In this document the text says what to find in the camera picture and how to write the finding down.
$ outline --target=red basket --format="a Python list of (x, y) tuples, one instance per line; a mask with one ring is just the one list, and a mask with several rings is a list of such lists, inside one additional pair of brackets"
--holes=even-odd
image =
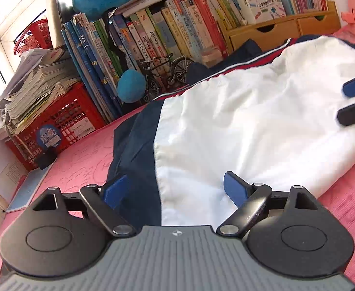
[(19, 55), (33, 48), (52, 48), (51, 36), (46, 18), (29, 25), (21, 34), (13, 48), (13, 54)]
[(41, 128), (47, 125), (53, 127), (59, 133), (60, 142), (54, 146), (55, 152), (58, 154), (85, 135), (102, 128), (105, 122), (87, 94), (84, 84), (81, 82), (75, 84), (66, 95), (60, 96), (57, 101), (53, 102), (18, 135), (18, 138), (28, 147), (33, 156), (31, 156), (20, 141), (18, 144), (25, 155), (27, 155), (27, 160), (23, 158), (11, 140), (6, 142), (8, 147), (29, 171), (37, 167), (33, 161), (34, 157), (43, 152), (38, 143), (37, 135), (40, 135)]

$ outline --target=wooden drawer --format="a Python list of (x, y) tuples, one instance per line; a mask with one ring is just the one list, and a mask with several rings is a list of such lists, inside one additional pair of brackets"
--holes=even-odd
[(244, 29), (240, 33), (230, 36), (234, 50), (240, 47), (249, 38), (254, 40), (262, 49), (268, 51), (284, 43), (287, 38), (300, 37), (295, 20), (262, 26), (256, 29)]
[(327, 15), (311, 16), (297, 20), (301, 35), (329, 35), (340, 29), (340, 22), (336, 12)]

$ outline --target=round blue sticker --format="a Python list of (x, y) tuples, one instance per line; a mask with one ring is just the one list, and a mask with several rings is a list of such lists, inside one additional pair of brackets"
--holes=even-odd
[(53, 148), (57, 147), (62, 141), (62, 138), (60, 137), (60, 131), (58, 128), (46, 124), (37, 130), (36, 140), (37, 144), (43, 148), (43, 150), (46, 150), (50, 146)]

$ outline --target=miniature bicycle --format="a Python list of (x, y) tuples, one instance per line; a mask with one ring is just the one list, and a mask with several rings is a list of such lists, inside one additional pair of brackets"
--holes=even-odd
[(157, 79), (165, 77), (159, 74), (158, 68), (160, 67), (169, 73), (167, 76), (167, 83), (169, 85), (173, 85), (175, 82), (183, 84), (187, 83), (187, 69), (194, 61), (187, 56), (181, 56), (175, 60), (171, 60), (172, 56), (173, 53), (164, 58), (155, 57), (152, 60), (139, 61), (143, 74), (146, 78), (146, 89), (144, 96), (141, 99), (144, 103), (149, 103), (158, 97), (160, 93), (161, 87), (159, 86)]

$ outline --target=drawer handle cutout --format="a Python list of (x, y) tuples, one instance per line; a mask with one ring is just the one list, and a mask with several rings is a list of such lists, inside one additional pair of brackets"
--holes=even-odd
[(326, 16), (325, 15), (314, 16), (314, 18), (316, 18), (318, 21), (324, 20), (324, 17)]
[(262, 33), (269, 33), (272, 29), (274, 29), (274, 25), (275, 24), (259, 27), (257, 30)]

